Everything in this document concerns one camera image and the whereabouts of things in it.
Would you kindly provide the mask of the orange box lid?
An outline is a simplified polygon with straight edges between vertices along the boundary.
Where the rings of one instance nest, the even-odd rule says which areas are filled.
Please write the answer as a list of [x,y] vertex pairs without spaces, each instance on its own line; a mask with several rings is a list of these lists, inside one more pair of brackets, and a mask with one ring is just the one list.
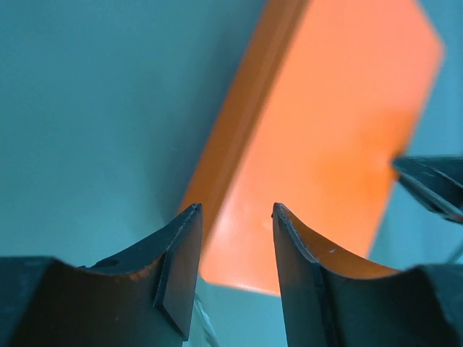
[[271,212],[280,202],[369,255],[441,65],[418,1],[311,1],[202,255],[221,286],[279,293]]

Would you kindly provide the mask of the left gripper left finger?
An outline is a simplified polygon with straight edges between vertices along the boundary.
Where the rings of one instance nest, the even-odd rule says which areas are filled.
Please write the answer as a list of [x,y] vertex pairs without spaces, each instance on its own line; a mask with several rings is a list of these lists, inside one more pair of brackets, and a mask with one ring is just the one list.
[[3,346],[180,346],[190,335],[203,209],[91,267],[1,259]]

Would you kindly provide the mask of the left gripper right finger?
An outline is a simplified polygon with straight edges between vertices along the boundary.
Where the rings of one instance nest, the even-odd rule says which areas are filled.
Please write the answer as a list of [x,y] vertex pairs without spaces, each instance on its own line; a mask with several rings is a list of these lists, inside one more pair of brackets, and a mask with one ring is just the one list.
[[462,266],[395,270],[351,253],[273,206],[289,346],[460,346]]

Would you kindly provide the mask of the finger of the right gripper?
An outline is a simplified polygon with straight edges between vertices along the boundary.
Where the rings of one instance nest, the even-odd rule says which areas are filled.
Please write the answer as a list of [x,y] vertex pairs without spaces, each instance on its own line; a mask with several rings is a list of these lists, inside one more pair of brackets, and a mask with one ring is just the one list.
[[427,210],[462,223],[462,156],[403,155],[392,166],[398,182]]

